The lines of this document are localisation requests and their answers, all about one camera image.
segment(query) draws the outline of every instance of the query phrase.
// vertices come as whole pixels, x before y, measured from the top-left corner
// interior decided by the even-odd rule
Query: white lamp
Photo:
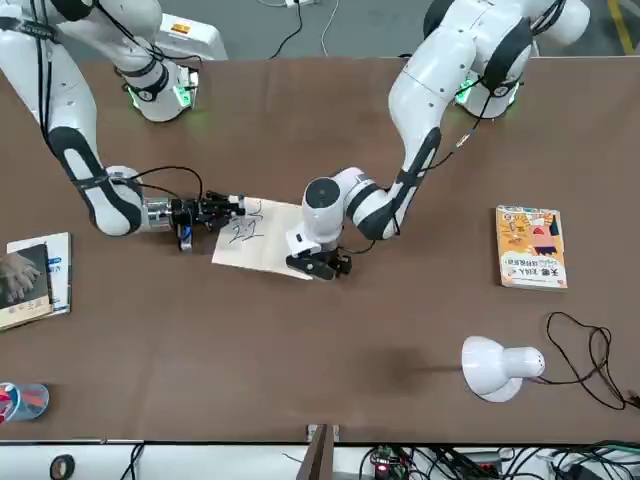
[[[506,402],[518,393],[523,378],[542,375],[544,357],[535,348],[504,348],[485,337],[469,337],[462,346],[462,371],[480,398]]]

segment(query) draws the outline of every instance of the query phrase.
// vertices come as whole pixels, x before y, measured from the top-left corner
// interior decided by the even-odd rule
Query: paper sheet
[[[287,267],[285,234],[302,221],[302,208],[262,198],[246,198],[247,214],[220,230],[211,263],[311,280]]]

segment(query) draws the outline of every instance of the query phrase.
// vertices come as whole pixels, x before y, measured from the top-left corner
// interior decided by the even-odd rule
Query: photo of hand
[[[0,296],[9,304],[24,300],[40,275],[35,263],[18,253],[0,258]]]
[[[43,244],[0,256],[0,311],[31,311],[45,300],[50,303],[47,264]]]

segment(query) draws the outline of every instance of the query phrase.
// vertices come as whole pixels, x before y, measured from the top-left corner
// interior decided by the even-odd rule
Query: black ink drawing
[[[233,242],[239,239],[242,239],[243,242],[246,242],[247,240],[251,240],[252,238],[264,237],[263,234],[256,233],[258,221],[264,220],[264,215],[260,213],[262,212],[261,199],[258,199],[257,207],[258,209],[255,212],[251,212],[247,214],[248,217],[253,217],[254,219],[251,220],[246,225],[244,225],[244,223],[239,218],[233,219],[233,221],[236,221],[236,225],[233,227],[234,236],[231,240],[229,240],[229,245],[231,245]]]

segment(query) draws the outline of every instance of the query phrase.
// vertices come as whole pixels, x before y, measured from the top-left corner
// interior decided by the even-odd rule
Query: table surface
[[[2,379],[52,390],[42,419],[3,425],[0,438],[299,441],[304,425],[323,422],[340,424],[346,441],[637,438],[638,413],[605,409],[579,386],[529,383],[511,402],[485,403],[459,363],[464,339],[484,335],[535,346],[548,377],[572,378],[544,335],[546,315],[564,310],[613,330],[614,378],[640,388],[639,62],[532,61],[507,115],[481,123],[429,174],[401,237],[333,283],[213,266],[211,237],[190,256],[169,234],[102,235],[1,80],[0,244],[72,232],[74,298],[69,316],[0,334]],[[346,166],[381,184],[395,178],[403,149],[387,94],[401,66],[209,64],[197,110],[162,125],[129,107],[109,65],[82,68],[105,165],[186,165],[207,188],[297,203],[309,180]],[[471,125],[451,107],[438,157]],[[195,188],[181,172],[153,181]],[[567,292],[498,286],[501,203],[561,210]],[[353,232],[345,242],[365,243]],[[586,371],[587,333],[559,325],[556,335]],[[596,380],[593,389],[614,401]]]

